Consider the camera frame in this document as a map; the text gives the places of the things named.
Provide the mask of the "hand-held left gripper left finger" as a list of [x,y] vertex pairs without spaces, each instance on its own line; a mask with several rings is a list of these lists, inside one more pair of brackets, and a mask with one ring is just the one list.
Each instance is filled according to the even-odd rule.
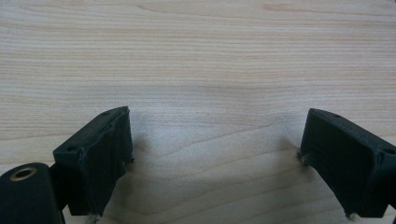
[[53,151],[58,204],[73,216],[101,216],[134,161],[129,113],[126,106],[107,110]]

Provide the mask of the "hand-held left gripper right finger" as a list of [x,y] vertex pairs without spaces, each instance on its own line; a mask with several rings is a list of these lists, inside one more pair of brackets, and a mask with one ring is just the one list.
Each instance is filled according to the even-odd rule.
[[332,112],[311,108],[298,152],[349,217],[396,209],[396,146]]

